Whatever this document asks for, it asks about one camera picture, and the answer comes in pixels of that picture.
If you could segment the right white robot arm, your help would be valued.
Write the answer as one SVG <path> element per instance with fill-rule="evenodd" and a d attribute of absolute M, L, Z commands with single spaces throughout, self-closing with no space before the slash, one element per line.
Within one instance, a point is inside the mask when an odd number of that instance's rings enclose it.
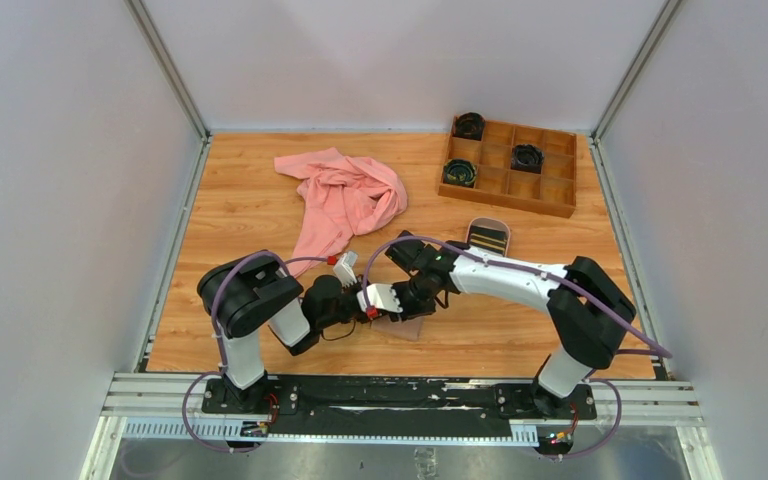
<path fill-rule="evenodd" d="M 486 295 L 548 316 L 560 345 L 541 365 L 530 392 L 533 408 L 544 417 L 561 414 L 580 381 L 612 364 L 637 314 L 588 257 L 531 263 L 462 242 L 425 241 L 408 231 L 383 253 L 410 276 L 394 286 L 399 320 L 432 314 L 441 304 L 437 297 L 449 294 Z"/>

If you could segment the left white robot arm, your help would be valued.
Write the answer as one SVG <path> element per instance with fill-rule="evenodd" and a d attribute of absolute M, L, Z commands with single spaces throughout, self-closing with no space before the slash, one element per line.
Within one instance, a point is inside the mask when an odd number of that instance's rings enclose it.
<path fill-rule="evenodd" d="M 368 321 L 358 283 L 345 286 L 334 275 L 321 275 L 304 288 L 288 263 L 266 250 L 212 268 L 196 292 L 218 336 L 225 396 L 243 413 L 258 411 L 266 400 L 261 328 L 296 356 L 317 345 L 331 326 Z"/>

